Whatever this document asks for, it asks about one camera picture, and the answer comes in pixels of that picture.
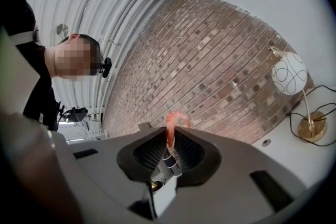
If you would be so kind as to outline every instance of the lampshade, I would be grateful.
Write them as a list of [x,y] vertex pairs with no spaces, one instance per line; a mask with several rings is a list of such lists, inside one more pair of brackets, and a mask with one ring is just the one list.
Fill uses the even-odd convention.
[[280,92],[293,95],[303,90],[307,82],[307,69],[303,60],[293,52],[285,52],[271,70],[272,79]]

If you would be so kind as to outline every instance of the person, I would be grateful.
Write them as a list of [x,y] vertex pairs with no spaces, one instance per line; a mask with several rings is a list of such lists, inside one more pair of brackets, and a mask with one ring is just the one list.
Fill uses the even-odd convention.
[[74,33],[53,47],[37,44],[37,37],[31,38],[37,29],[35,16],[26,0],[8,0],[2,19],[17,49],[40,75],[23,115],[56,131],[58,109],[51,80],[55,77],[78,80],[96,75],[102,65],[99,43],[88,35]]

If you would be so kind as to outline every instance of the lamp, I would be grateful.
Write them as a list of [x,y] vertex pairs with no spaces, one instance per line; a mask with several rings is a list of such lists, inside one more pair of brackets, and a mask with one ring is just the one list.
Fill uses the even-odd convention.
[[272,80],[278,90],[287,95],[303,92],[307,116],[301,120],[298,127],[299,137],[315,142],[321,139],[327,130],[327,119],[320,111],[309,112],[304,87],[307,83],[307,69],[300,56],[293,52],[279,51],[275,47],[270,50],[281,59],[272,66]]

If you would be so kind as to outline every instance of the pink object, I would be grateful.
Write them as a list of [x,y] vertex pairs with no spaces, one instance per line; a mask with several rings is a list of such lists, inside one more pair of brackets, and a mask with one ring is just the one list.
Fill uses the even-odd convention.
[[166,127],[167,127],[167,142],[168,142],[168,147],[173,147],[173,142],[174,142],[174,134],[175,134],[175,126],[177,124],[177,121],[179,119],[183,119],[187,125],[188,128],[190,128],[190,120],[182,112],[170,112],[167,115],[167,120],[166,120]]

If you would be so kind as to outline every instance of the neck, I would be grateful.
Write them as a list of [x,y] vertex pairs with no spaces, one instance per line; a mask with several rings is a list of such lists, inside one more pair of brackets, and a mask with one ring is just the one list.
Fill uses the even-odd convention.
[[55,69],[55,50],[56,47],[50,47],[46,48],[44,52],[44,61],[46,63],[51,78],[57,76]]

